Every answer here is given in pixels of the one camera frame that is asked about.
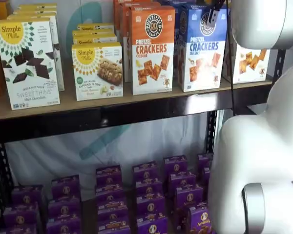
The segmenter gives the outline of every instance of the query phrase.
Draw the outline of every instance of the purple box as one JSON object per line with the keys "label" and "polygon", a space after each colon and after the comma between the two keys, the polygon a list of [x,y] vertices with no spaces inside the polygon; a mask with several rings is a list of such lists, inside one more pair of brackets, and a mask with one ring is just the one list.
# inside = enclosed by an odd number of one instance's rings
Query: purple box
{"label": "purple box", "polygon": [[137,234],[167,234],[167,217],[163,213],[143,214],[137,217]]}
{"label": "purple box", "polygon": [[116,219],[123,216],[128,216],[128,208],[126,198],[120,198],[112,201],[99,202],[98,207],[98,221],[106,219]]}
{"label": "purple box", "polygon": [[80,199],[75,196],[63,196],[49,202],[49,218],[56,218],[60,215],[72,215],[80,212]]}
{"label": "purple box", "polygon": [[163,183],[158,177],[136,181],[136,195],[163,193]]}
{"label": "purple box", "polygon": [[82,222],[79,214],[65,214],[49,219],[48,234],[82,232]]}
{"label": "purple box", "polygon": [[132,170],[134,181],[159,177],[158,167],[155,161],[133,166]]}
{"label": "purple box", "polygon": [[36,225],[18,225],[0,230],[0,234],[37,234]]}
{"label": "purple box", "polygon": [[97,186],[95,194],[97,202],[111,201],[125,196],[122,183]]}
{"label": "purple box", "polygon": [[146,213],[166,213],[165,212],[165,198],[162,193],[153,193],[136,198],[137,215]]}
{"label": "purple box", "polygon": [[174,196],[175,189],[179,186],[185,186],[187,184],[195,184],[196,176],[190,171],[178,172],[169,175],[168,182],[168,195]]}
{"label": "purple box", "polygon": [[15,205],[6,207],[3,212],[5,226],[36,224],[40,225],[40,215],[37,202],[28,205]]}
{"label": "purple box", "polygon": [[215,234],[211,228],[209,211],[206,203],[187,208],[186,233]]}
{"label": "purple box", "polygon": [[98,222],[98,234],[130,234],[129,220],[127,216]]}
{"label": "purple box", "polygon": [[62,196],[80,197],[79,175],[72,175],[52,180],[51,191],[53,199],[57,199]]}
{"label": "purple box", "polygon": [[121,166],[109,166],[96,169],[97,185],[122,183]]}

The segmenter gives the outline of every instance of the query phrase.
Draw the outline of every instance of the pretzel crackers box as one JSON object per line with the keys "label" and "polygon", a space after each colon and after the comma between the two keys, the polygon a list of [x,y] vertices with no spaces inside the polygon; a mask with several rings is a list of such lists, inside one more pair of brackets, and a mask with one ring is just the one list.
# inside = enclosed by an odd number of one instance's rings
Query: pretzel crackers box
{"label": "pretzel crackers box", "polygon": [[180,13],[178,81],[184,92],[218,88],[227,32],[226,9],[215,27],[206,25],[208,6],[183,5]]}
{"label": "pretzel crackers box", "polygon": [[171,91],[175,9],[132,7],[129,22],[133,95]]}

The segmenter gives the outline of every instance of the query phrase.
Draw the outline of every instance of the logo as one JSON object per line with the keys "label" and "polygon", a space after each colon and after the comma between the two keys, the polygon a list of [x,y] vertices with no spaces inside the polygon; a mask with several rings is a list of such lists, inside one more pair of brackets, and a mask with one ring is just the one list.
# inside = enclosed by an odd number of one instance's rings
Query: logo
{"label": "logo", "polygon": [[216,24],[215,24],[215,27],[209,27],[206,25],[208,18],[209,18],[209,13],[207,12],[202,16],[201,22],[200,22],[201,33],[205,36],[210,36],[214,32],[216,27]]}
{"label": "logo", "polygon": [[163,22],[159,15],[151,14],[146,20],[146,34],[150,38],[157,38],[163,29]]}
{"label": "logo", "polygon": [[180,31],[182,34],[184,34],[186,32],[186,28],[187,28],[187,15],[186,13],[183,11],[180,14]]}

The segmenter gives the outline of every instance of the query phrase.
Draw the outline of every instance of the pretzel crackers cheddar box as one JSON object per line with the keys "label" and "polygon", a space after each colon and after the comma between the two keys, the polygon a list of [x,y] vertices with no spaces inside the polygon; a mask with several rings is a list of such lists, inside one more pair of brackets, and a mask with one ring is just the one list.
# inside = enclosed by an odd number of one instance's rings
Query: pretzel crackers cheddar box
{"label": "pretzel crackers cheddar box", "polygon": [[72,46],[77,101],[123,96],[119,42]]}
{"label": "pretzel crackers cheddar box", "polygon": [[60,103],[49,19],[0,20],[0,56],[12,110]]}
{"label": "pretzel crackers cheddar box", "polygon": [[98,185],[95,194],[97,202],[111,201],[125,196],[122,183]]}
{"label": "pretzel crackers cheddar box", "polygon": [[72,175],[51,181],[53,199],[62,196],[75,196],[80,198],[79,175]]}
{"label": "pretzel crackers cheddar box", "polygon": [[218,88],[227,32],[226,9],[221,8],[217,24],[208,27],[208,6],[180,8],[178,81],[184,92]]}
{"label": "pretzel crackers cheddar box", "polygon": [[107,219],[98,222],[98,234],[130,234],[129,220],[127,216],[117,219]]}
{"label": "pretzel crackers cheddar box", "polygon": [[49,218],[60,215],[72,215],[81,212],[80,199],[75,196],[62,196],[51,200],[48,205]]}
{"label": "pretzel crackers cheddar box", "polygon": [[132,7],[129,22],[133,95],[171,91],[175,9]]}
{"label": "pretzel crackers cheddar box", "polygon": [[152,193],[136,198],[137,215],[143,215],[152,212],[165,212],[165,198],[162,193]]}
{"label": "pretzel crackers cheddar box", "polygon": [[96,34],[96,35],[83,35],[74,36],[73,42],[75,45],[92,44],[96,42],[117,42],[117,38],[114,33],[110,34]]}
{"label": "pretzel crackers cheddar box", "polygon": [[130,82],[132,80],[132,73],[129,65],[132,64],[131,60],[131,46],[129,45],[129,12],[131,7],[156,7],[161,4],[157,1],[154,2],[124,2],[120,4],[120,31],[121,39],[120,42],[123,43],[123,71],[125,82]]}
{"label": "pretzel crackers cheddar box", "polygon": [[60,52],[56,13],[54,12],[53,13],[24,13],[24,14],[15,14],[15,15],[8,16],[8,20],[17,20],[17,19],[30,20],[30,19],[37,19],[37,18],[50,19],[51,37],[52,37],[52,42],[55,49],[54,50],[55,57],[53,59],[55,61],[58,87],[59,87],[59,91],[64,91],[62,59],[61,59],[61,52]]}
{"label": "pretzel crackers cheddar box", "polygon": [[96,168],[97,186],[122,182],[120,165]]}
{"label": "pretzel crackers cheddar box", "polygon": [[137,234],[167,234],[168,219],[163,213],[143,214],[136,218]]}
{"label": "pretzel crackers cheddar box", "polygon": [[78,24],[77,29],[82,31],[112,29],[112,31],[114,32],[114,25],[112,23],[81,23]]}
{"label": "pretzel crackers cheddar box", "polygon": [[79,214],[64,214],[56,218],[50,218],[47,223],[47,234],[75,233],[82,230],[82,222]]}
{"label": "pretzel crackers cheddar box", "polygon": [[126,198],[97,203],[98,221],[116,219],[128,215]]}

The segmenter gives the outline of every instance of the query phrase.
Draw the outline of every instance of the chocolate image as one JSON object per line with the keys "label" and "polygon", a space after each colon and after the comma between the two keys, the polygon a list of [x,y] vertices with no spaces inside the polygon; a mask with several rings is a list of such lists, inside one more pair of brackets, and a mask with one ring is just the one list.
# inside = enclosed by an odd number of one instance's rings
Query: chocolate image
{"label": "chocolate image", "polygon": [[15,77],[15,79],[13,81],[13,84],[18,83],[18,82],[21,82],[21,81],[24,81],[26,79],[26,77],[27,77],[27,74],[26,73],[20,73],[20,74],[18,74]]}

